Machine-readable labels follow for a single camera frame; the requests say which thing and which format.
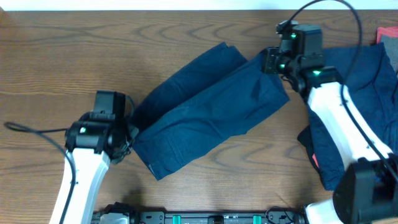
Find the navy blue shorts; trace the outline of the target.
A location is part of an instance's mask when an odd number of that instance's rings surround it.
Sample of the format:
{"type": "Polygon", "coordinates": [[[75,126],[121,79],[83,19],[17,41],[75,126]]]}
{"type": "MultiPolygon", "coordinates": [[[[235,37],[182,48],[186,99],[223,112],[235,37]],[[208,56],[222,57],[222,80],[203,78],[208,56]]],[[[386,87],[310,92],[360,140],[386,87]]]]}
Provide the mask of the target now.
{"type": "Polygon", "coordinates": [[[133,148],[157,180],[246,134],[288,102],[279,77],[262,72],[263,58],[248,60],[220,43],[140,103],[131,118],[139,129],[133,148]]]}

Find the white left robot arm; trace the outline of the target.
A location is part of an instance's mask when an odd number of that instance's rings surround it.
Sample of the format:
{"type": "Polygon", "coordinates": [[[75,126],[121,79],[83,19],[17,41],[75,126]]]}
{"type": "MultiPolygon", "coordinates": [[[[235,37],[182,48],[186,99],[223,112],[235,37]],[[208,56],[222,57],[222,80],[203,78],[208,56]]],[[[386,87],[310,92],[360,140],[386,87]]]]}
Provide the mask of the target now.
{"type": "Polygon", "coordinates": [[[110,164],[132,151],[139,130],[122,122],[77,121],[66,135],[62,184],[50,223],[90,223],[110,164]]]}

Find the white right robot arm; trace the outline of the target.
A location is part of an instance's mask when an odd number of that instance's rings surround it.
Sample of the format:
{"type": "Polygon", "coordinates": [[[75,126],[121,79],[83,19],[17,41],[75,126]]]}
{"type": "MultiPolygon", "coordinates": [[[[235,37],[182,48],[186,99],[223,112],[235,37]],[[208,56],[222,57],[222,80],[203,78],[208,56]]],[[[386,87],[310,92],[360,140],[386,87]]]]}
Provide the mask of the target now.
{"type": "Polygon", "coordinates": [[[397,78],[382,44],[299,52],[269,47],[262,70],[285,75],[310,112],[310,135],[331,199],[306,223],[370,223],[397,216],[397,78]]]}

